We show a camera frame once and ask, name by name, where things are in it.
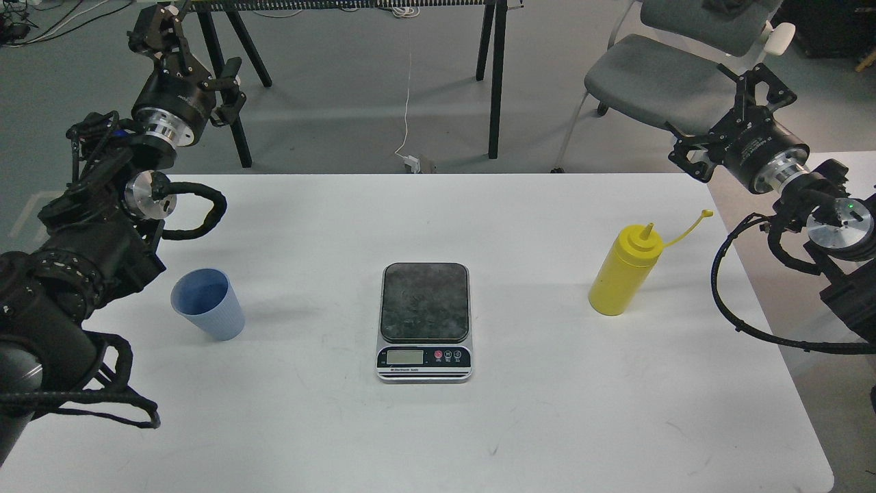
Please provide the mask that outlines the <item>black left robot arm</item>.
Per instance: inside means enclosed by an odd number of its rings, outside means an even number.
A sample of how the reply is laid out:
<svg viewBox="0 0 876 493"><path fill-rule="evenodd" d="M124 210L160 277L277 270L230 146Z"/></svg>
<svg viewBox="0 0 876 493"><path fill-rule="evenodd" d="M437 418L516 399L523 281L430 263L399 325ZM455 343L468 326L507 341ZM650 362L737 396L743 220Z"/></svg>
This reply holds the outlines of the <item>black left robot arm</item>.
<svg viewBox="0 0 876 493"><path fill-rule="evenodd" d="M153 63L131 118L91 113L68 129L72 177L38 213L48 238L32 253L2 255L2 458L31 421L50 413L87 416L89 405L129 405L145 421L104 418L141 429L160 425L157 405L129 386L127 340L83 322L142 291L165 271L160 241L210 233L227 210L221 192L170 180L179 147L207 125L237 121L246 97L232 58L212 74L190 51L188 1L141 10L129 49Z"/></svg>

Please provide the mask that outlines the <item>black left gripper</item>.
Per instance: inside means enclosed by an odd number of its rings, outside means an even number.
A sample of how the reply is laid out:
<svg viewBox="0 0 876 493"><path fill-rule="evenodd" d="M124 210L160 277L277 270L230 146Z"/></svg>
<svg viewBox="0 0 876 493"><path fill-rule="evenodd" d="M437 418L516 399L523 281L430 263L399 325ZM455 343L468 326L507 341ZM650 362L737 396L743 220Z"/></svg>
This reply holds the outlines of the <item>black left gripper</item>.
<svg viewBox="0 0 876 493"><path fill-rule="evenodd" d="M156 66L166 60L175 63L181 76L195 74L198 62L185 37L182 22L190 3L154 3L140 10L134 28L127 32L128 48L155 60ZM173 147L190 147L199 142L210 121L222 127L235 124L246 103L239 85L241 58L228 59L219 77L190 82L166 74L162 70L149 76L134 103L131 115L141 122L146 133L161 138ZM218 92L222 104L216 106Z"/></svg>

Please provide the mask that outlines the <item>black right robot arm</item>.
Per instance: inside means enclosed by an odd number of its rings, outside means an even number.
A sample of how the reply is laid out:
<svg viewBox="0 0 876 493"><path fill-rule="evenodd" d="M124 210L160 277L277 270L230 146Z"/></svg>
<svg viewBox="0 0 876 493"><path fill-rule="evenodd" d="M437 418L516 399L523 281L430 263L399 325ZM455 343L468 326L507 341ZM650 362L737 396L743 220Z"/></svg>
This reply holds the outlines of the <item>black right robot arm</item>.
<svg viewBox="0 0 876 493"><path fill-rule="evenodd" d="M847 166L824 160L806 166L810 149L775 119L797 94L763 64L744 74L717 68L735 83L732 109L703 135L688 135L667 123L675 137L669 154L689 177L710 181L723 166L750 193L776 192L773 215L751 213L728 234L714 256L711 294L735 330L758 340L827 355L872 355L874 349L874 197L855 199L846 190ZM825 277L821 300L860 343L789 340L751 327L719 294L719 269L733 241L752 227L766 234L775 258L787 268Z"/></svg>

